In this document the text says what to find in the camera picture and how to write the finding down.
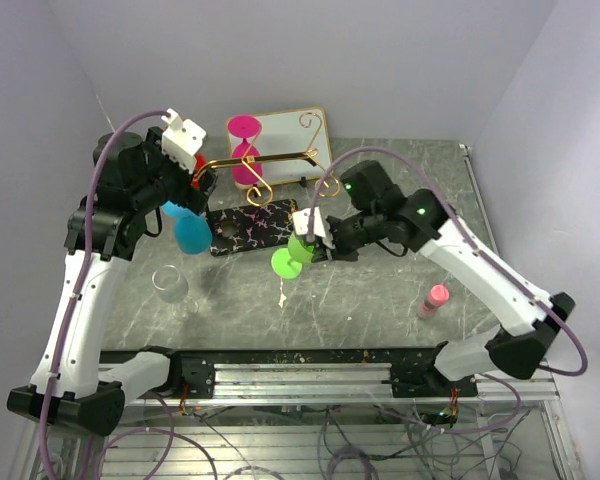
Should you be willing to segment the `red plastic wine glass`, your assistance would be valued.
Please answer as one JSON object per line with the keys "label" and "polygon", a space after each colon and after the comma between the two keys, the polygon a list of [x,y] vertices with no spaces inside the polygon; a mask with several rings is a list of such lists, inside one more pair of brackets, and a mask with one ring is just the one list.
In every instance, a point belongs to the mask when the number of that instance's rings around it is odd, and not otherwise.
{"label": "red plastic wine glass", "polygon": [[195,159],[196,159],[196,165],[195,165],[194,174],[192,175],[192,179],[191,179],[191,186],[195,190],[199,190],[200,189],[200,171],[206,165],[206,159],[205,159],[204,155],[201,153],[197,153],[195,155]]}

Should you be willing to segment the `blue plastic wine glass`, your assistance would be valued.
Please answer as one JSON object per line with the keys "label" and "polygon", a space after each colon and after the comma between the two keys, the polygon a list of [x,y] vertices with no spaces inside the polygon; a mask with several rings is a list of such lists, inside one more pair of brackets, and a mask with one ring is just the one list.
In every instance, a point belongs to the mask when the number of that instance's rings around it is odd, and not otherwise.
{"label": "blue plastic wine glass", "polygon": [[197,255],[210,247],[212,233],[204,217],[170,201],[163,204],[162,210],[175,220],[174,238],[183,253]]}

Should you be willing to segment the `green plastic wine glass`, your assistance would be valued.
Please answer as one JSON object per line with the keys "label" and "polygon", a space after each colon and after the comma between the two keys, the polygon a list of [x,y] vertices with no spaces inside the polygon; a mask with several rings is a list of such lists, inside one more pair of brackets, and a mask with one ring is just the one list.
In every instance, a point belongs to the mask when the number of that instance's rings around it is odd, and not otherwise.
{"label": "green plastic wine glass", "polygon": [[271,257],[273,271],[282,279],[291,280],[300,275],[305,265],[312,263],[314,245],[307,244],[292,234],[287,246],[277,249]]}

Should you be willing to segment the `pink plastic wine glass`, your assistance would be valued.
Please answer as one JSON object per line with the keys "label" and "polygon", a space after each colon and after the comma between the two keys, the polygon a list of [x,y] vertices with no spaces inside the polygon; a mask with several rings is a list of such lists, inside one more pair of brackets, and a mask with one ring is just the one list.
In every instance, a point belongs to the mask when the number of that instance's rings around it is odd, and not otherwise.
{"label": "pink plastic wine glass", "polygon": [[[258,119],[249,115],[235,116],[228,121],[227,131],[232,138],[239,140],[232,149],[232,158],[242,159],[247,156],[260,155],[253,145],[253,141],[261,131],[261,123]],[[232,175],[235,183],[241,187],[258,183],[258,178],[243,164],[234,166]]]}

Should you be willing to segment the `clear stemmed wine glass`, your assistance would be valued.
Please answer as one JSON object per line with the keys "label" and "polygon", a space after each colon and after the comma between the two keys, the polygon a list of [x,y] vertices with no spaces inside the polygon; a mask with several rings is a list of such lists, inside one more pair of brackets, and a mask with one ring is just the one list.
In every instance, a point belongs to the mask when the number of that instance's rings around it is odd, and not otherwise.
{"label": "clear stemmed wine glass", "polygon": [[189,283],[174,265],[163,265],[151,277],[158,297],[168,305],[172,316],[179,320],[189,319],[198,311],[197,301],[189,293]]}

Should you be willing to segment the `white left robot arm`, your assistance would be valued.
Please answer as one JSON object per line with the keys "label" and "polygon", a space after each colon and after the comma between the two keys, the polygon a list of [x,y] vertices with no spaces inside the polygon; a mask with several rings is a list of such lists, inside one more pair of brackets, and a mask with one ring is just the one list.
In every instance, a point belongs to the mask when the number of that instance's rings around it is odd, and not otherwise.
{"label": "white left robot arm", "polygon": [[110,374],[100,374],[99,360],[116,291],[148,233],[147,215],[170,202],[185,211],[174,227],[181,251],[196,255],[211,244],[203,215],[216,176],[199,171],[205,137],[204,130],[185,126],[99,139],[88,194],[67,224],[52,331],[29,383],[9,393],[9,411],[43,426],[107,436],[129,402],[148,391],[172,397],[182,389],[184,373],[173,350],[144,347]]}

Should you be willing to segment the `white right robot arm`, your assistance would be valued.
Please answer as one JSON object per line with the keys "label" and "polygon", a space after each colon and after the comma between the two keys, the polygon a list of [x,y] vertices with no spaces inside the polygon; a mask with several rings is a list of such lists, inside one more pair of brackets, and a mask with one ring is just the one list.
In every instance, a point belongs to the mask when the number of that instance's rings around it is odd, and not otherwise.
{"label": "white right robot arm", "polygon": [[360,248],[383,240],[433,261],[477,296],[496,316],[495,329],[444,342],[433,364],[420,373],[422,387],[439,396],[456,380],[498,369],[530,379],[575,308],[565,292],[549,294],[533,285],[470,233],[454,211],[446,211],[429,189],[406,196],[375,160],[340,177],[357,214],[328,217],[325,247],[337,260],[354,261]]}

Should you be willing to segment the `gold framed mirror tray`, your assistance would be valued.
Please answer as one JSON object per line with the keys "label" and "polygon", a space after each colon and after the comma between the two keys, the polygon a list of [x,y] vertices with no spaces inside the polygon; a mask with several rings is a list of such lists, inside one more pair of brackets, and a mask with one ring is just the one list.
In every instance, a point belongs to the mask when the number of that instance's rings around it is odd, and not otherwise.
{"label": "gold framed mirror tray", "polygon": [[[308,107],[273,113],[249,115],[261,123],[261,131],[253,145],[263,156],[312,151],[316,166],[305,160],[286,160],[258,164],[257,173],[271,186],[317,180],[322,169],[332,163],[326,114],[321,107]],[[230,155],[239,142],[227,131]]]}

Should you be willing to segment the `small pink capped bottle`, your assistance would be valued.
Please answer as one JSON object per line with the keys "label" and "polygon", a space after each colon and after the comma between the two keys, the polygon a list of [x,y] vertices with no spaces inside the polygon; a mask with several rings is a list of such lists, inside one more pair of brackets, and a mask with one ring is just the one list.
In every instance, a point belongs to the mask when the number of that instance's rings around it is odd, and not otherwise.
{"label": "small pink capped bottle", "polygon": [[434,285],[420,304],[417,314],[421,319],[431,318],[450,299],[450,292],[442,284]]}

